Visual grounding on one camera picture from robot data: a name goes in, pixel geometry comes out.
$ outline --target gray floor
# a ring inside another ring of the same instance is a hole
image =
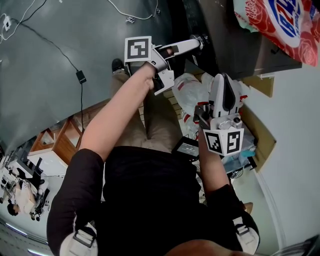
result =
[[[25,17],[42,2],[36,0]],[[31,3],[0,0],[0,12],[20,20]],[[114,3],[124,12],[147,17],[157,1]],[[48,0],[26,24],[54,41],[84,72],[83,107],[87,108],[109,98],[111,62],[123,59],[125,38],[152,36],[157,45],[171,43],[171,18],[165,0],[159,0],[159,8],[160,16],[130,24],[107,0]],[[81,87],[75,69],[32,31],[19,26],[0,45],[0,60],[0,144],[6,151],[80,111]]]

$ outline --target person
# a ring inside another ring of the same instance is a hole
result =
[[[37,172],[33,173],[32,178],[26,179],[26,175],[21,169],[17,168],[17,171],[20,180],[12,189],[12,196],[7,205],[7,210],[12,216],[17,216],[19,213],[30,215],[35,209],[35,196],[43,193],[43,189],[40,186],[45,184],[45,180],[41,179],[41,175]]]
[[[87,126],[52,201],[47,239],[53,254],[69,255],[67,239],[92,221],[102,256],[253,254],[258,228],[220,156],[208,151],[200,130],[207,206],[200,204],[196,167],[171,154],[182,132],[170,102],[152,91],[155,68],[145,63],[130,78],[123,68],[121,60],[112,62],[113,97]],[[142,102],[145,127],[138,112]],[[246,241],[251,249],[243,249],[242,228],[254,234]]]

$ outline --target snack bag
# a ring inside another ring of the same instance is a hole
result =
[[[311,0],[233,0],[238,20],[299,62],[318,65],[320,14]]]

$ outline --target black t-shirt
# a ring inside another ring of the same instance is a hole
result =
[[[121,146],[104,164],[95,152],[82,149],[71,160],[47,222],[47,239],[59,255],[63,240],[94,221],[99,255],[163,256],[196,239],[241,251],[233,220],[242,217],[258,229],[226,185],[199,203],[196,167],[169,153]]]

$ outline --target power adapter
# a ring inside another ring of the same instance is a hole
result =
[[[85,83],[87,81],[87,79],[86,79],[84,73],[82,72],[82,70],[77,71],[75,74],[76,74],[76,77],[78,78],[80,84],[83,84],[83,83]]]
[[[11,20],[11,18],[9,16],[6,16],[4,21],[3,21],[3,25],[4,25],[5,31],[8,31],[10,29],[10,27],[11,27],[12,23],[11,23],[10,20]]]

